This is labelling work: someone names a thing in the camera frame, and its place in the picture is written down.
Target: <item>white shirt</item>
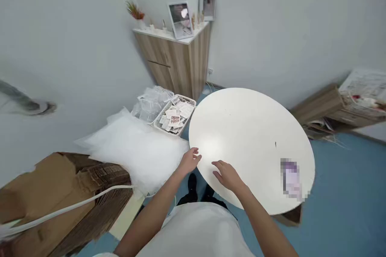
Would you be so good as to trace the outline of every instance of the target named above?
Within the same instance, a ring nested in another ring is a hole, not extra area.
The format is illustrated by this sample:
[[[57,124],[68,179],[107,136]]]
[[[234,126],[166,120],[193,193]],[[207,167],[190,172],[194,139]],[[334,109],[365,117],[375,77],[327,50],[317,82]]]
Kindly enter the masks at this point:
[[[95,257],[113,257],[103,253]],[[225,208],[207,202],[177,206],[161,230],[137,256],[254,256],[237,220]]]

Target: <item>picture frame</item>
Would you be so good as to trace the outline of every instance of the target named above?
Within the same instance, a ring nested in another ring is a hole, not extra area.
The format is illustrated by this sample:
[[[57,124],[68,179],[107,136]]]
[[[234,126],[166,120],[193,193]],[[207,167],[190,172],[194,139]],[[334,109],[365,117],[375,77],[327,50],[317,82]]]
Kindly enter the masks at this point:
[[[216,0],[199,0],[200,15],[202,11],[204,11],[204,21],[214,21],[216,16]]]
[[[192,16],[188,2],[171,2],[167,5],[175,38],[178,40],[193,37]]]

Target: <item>white round table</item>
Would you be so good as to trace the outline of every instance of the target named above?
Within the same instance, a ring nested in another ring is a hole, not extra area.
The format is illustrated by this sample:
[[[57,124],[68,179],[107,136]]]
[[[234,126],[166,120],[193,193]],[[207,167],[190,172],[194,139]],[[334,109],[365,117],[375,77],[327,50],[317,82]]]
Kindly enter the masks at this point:
[[[281,158],[297,163],[303,198],[314,183],[314,154],[301,125],[280,103],[254,90],[227,88],[204,98],[192,115],[189,143],[199,148],[197,167],[206,182],[241,209],[237,197],[213,175],[212,161],[230,163],[270,215],[301,203],[283,192]]]

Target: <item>cardboard box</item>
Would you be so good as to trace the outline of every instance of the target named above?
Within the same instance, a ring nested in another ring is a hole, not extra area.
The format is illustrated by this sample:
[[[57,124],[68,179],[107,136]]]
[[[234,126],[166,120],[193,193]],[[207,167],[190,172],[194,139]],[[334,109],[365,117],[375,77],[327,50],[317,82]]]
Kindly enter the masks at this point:
[[[2,223],[25,224],[118,184],[131,184],[119,165],[87,155],[53,153],[0,189]],[[13,257],[63,256],[107,232],[132,190],[112,190],[97,200],[31,228],[10,241]]]

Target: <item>person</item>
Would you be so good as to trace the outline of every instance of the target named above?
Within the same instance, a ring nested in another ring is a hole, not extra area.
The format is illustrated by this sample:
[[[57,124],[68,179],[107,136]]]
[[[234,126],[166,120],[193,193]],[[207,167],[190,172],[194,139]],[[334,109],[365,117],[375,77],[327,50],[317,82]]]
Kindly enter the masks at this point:
[[[201,160],[198,148],[184,154],[178,168],[132,222],[114,254],[99,256],[253,256],[237,220],[223,202],[205,196],[196,202],[194,177],[189,176],[189,193],[168,213],[180,183]],[[236,170],[224,161],[212,164],[218,181],[240,200],[265,257],[298,256],[276,223],[253,196]]]

